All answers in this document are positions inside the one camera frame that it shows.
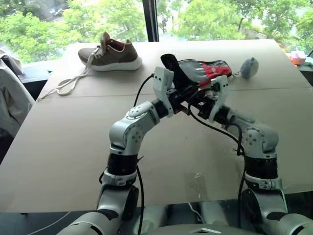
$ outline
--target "tree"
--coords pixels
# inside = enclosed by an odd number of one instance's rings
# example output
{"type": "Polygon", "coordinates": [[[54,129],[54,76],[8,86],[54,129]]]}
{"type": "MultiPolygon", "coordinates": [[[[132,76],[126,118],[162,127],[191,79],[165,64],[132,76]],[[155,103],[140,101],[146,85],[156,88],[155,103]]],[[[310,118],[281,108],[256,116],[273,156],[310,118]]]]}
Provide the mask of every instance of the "tree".
{"type": "Polygon", "coordinates": [[[240,15],[238,32],[243,20],[252,20],[257,15],[261,15],[264,10],[264,0],[231,0],[230,2],[237,6],[237,13],[240,15]]]}
{"type": "Polygon", "coordinates": [[[161,23],[158,23],[158,26],[162,29],[163,33],[166,33],[166,24],[168,18],[171,17],[171,12],[168,9],[168,0],[156,0],[156,12],[161,23]]]}
{"type": "Polygon", "coordinates": [[[288,36],[298,17],[295,10],[305,6],[307,0],[268,0],[262,24],[268,38],[288,36]]]}
{"type": "Polygon", "coordinates": [[[0,18],[0,42],[3,42],[24,62],[56,59],[73,40],[62,30],[62,23],[41,22],[38,17],[17,12],[0,18]]]}
{"type": "Polygon", "coordinates": [[[218,0],[192,0],[179,15],[179,28],[174,33],[187,40],[242,39],[235,22],[236,6],[218,0]]]}
{"type": "Polygon", "coordinates": [[[34,13],[39,9],[39,6],[30,1],[26,3],[24,0],[0,0],[0,17],[22,12],[26,15],[27,12],[34,13]]]}
{"type": "Polygon", "coordinates": [[[105,26],[97,5],[87,5],[82,0],[69,0],[68,6],[69,9],[63,11],[63,19],[70,31],[80,35],[77,42],[98,42],[105,26]]]}
{"type": "Polygon", "coordinates": [[[300,36],[300,45],[306,52],[313,48],[313,9],[310,9],[300,18],[297,24],[297,34],[300,36]]]}
{"type": "Polygon", "coordinates": [[[142,4],[135,0],[101,0],[98,5],[103,14],[106,31],[118,39],[142,42],[147,39],[142,4]]]}
{"type": "Polygon", "coordinates": [[[180,12],[182,8],[182,0],[173,0],[170,5],[171,9],[180,12]]]}

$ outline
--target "sneaker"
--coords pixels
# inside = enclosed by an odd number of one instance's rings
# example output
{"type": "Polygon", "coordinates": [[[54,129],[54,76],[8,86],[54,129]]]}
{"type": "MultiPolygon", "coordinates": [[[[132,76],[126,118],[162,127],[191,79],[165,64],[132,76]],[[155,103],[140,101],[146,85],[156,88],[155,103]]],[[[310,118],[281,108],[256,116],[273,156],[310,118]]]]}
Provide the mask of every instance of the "sneaker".
{"type": "MultiPolygon", "coordinates": [[[[86,65],[90,54],[95,48],[83,48],[78,51],[78,56],[86,65]]],[[[100,40],[100,49],[95,53],[91,68],[96,71],[111,70],[136,70],[141,66],[142,59],[130,40],[126,43],[111,39],[107,32],[104,32],[100,40]]]]}

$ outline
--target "white shoelace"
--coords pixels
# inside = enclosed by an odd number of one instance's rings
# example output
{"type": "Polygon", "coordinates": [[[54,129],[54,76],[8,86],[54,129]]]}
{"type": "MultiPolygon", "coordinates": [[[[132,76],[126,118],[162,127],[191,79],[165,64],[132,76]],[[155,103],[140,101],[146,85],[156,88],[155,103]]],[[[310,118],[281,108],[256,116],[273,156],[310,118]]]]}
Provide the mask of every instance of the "white shoelace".
{"type": "Polygon", "coordinates": [[[47,94],[45,94],[43,97],[37,99],[38,101],[41,101],[43,100],[44,98],[46,98],[47,96],[51,95],[52,93],[57,93],[58,95],[60,96],[66,96],[66,95],[69,95],[73,92],[73,90],[75,89],[76,87],[76,84],[78,82],[79,79],[83,78],[83,77],[86,77],[90,74],[91,72],[91,64],[92,64],[92,61],[94,59],[94,55],[95,53],[97,53],[97,51],[100,49],[100,47],[97,47],[91,54],[90,56],[88,57],[88,60],[87,60],[87,63],[86,63],[86,67],[84,69],[84,71],[82,71],[78,76],[75,76],[74,78],[71,78],[71,79],[65,79],[63,80],[62,82],[60,82],[58,84],[58,86],[54,89],[52,89],[51,91],[49,91],[47,94]],[[73,86],[70,88],[69,91],[67,92],[64,92],[62,93],[61,92],[61,89],[65,86],[67,86],[68,84],[74,82],[73,86]]]}

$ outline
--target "cardboard sheet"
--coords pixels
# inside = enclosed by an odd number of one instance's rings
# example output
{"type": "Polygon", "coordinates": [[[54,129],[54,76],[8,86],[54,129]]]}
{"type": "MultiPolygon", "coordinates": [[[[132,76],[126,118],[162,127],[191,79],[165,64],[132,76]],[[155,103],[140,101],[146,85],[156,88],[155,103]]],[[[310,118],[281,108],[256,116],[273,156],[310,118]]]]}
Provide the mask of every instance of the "cardboard sheet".
{"type": "MultiPolygon", "coordinates": [[[[59,63],[59,68],[53,72],[39,97],[55,88],[62,80],[73,78],[81,73],[85,66],[79,60],[77,52],[81,48],[96,45],[69,45],[59,63]]],[[[79,81],[75,91],[69,97],[136,94],[140,84],[154,72],[155,67],[163,67],[160,57],[166,53],[174,54],[178,60],[225,60],[233,72],[239,71],[246,59],[255,57],[259,61],[258,73],[248,80],[238,76],[232,82],[231,90],[310,87],[307,80],[274,40],[177,42],[175,44],[134,43],[134,46],[143,60],[138,70],[131,72],[94,71],[91,76],[79,81]]],[[[153,93],[152,81],[149,81],[142,90],[142,94],[153,93]]],[[[60,98],[57,94],[49,97],[60,98]]]]}
{"type": "MultiPolygon", "coordinates": [[[[154,98],[144,94],[139,103],[154,98]]],[[[95,209],[109,129],[133,100],[133,95],[90,96],[36,103],[0,165],[0,211],[95,209]]],[[[226,103],[279,133],[285,193],[313,189],[312,100],[311,88],[292,88],[232,91],[226,103]]],[[[164,118],[146,135],[139,153],[145,156],[139,163],[145,203],[236,198],[243,169],[235,147],[183,113],[164,118]]]]}

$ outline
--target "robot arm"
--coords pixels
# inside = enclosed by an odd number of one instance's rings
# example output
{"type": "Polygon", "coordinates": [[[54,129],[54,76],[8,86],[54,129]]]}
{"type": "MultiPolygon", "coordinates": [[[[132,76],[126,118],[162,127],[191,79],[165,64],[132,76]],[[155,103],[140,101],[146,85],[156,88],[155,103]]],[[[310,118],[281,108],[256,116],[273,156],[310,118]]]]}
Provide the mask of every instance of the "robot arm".
{"type": "Polygon", "coordinates": [[[132,218],[138,199],[138,189],[133,183],[143,137],[161,118],[171,117],[180,111],[189,114],[188,109],[182,106],[185,101],[199,110],[200,117],[220,123],[234,136],[239,136],[238,127],[242,130],[245,181],[249,187],[243,193],[243,201],[247,201],[245,212],[256,227],[270,235],[311,234],[311,220],[287,214],[281,180],[277,175],[276,132],[224,105],[228,92],[225,76],[212,80],[213,93],[217,98],[203,93],[195,96],[199,87],[186,77],[175,57],[165,55],[161,59],[168,70],[156,68],[154,90],[157,99],[133,107],[110,130],[110,156],[102,175],[97,210],[84,214],[58,234],[115,235],[121,223],[132,218]]]}

